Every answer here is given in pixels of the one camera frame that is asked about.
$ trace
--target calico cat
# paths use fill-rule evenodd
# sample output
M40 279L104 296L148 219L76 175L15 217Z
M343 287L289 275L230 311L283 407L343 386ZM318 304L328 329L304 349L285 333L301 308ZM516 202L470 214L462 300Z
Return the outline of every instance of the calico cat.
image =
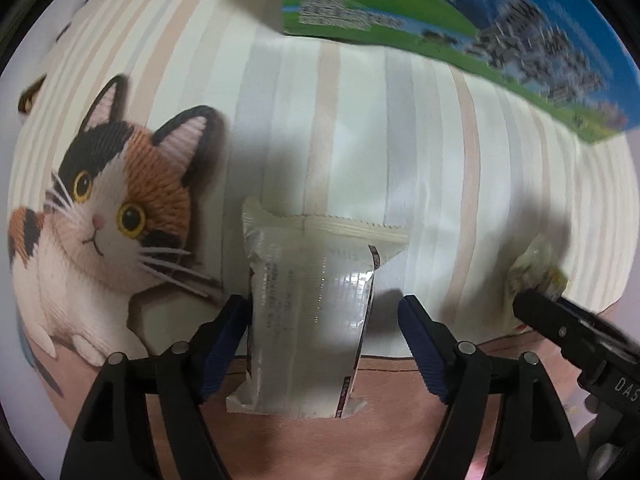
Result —
M115 351L147 351L127 327L133 294L169 282L191 219L190 183L220 131L210 107L185 110L152 132L121 119L126 78L102 89L52 173L43 212L14 210L9 254L27 334L56 357L52 338L101 366Z

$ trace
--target blue gripper pad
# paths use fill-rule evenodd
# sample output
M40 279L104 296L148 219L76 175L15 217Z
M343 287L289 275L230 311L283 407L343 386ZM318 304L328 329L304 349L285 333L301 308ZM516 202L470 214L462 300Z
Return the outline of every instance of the blue gripper pad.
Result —
M238 303L220 329L218 338L205 359L200 387L202 399L207 399L222 386L226 371L236 356L236 349L250 321L251 309L248 308L248 304Z
M409 345L409 350L414 356L425 386L432 394L437 395L442 402L447 403L450 388L446 382L445 371L449 365L453 364L453 348L442 349L447 357L445 359L436 347L436 343L432 339L430 330L428 330L425 323L432 325L430 327L432 331L433 328L436 328L436 325L440 325L429 318L415 296L402 298L398 304L398 325L402 335L404 335L404 339ZM450 342L455 345L455 339L452 335L450 335Z

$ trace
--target cat ear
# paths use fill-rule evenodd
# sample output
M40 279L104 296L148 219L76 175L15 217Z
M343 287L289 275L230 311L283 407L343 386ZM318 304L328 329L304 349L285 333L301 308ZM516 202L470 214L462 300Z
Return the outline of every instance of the cat ear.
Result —
M120 74L112 78L95 98L89 111L82 120L80 132L95 128L98 124L111 123L120 118L124 93L127 86L126 76Z
M158 128L151 143L182 175L182 185L188 186L222 124L222 118L213 108L196 106L180 112Z

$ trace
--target cat mouth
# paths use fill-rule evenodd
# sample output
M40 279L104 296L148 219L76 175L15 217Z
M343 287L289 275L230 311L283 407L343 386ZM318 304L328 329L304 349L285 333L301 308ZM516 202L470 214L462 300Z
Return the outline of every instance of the cat mouth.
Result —
M98 234L98 229L96 229L94 231L94 235L91 238L88 238L87 240L82 240L82 245L85 245L85 244L88 244L89 242L91 242L94 245L95 252L100 254L100 256L104 257L104 254L102 254L102 251L98 247L98 243L95 241L95 235L97 235L97 234Z

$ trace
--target plastic wrapper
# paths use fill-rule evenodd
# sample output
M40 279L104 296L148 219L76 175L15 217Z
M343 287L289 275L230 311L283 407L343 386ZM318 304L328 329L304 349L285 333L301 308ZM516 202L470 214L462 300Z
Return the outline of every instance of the plastic wrapper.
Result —
M551 244L542 235L536 236L524 254L521 254L507 272L504 286L504 329L509 334L528 330L513 315L513 300L516 294L536 288L541 293L557 300L566 289L568 280L559 267L558 256Z
M400 228L321 216L275 216L249 198L242 210L254 316L245 382L230 412L342 417L370 309L374 271L401 252Z

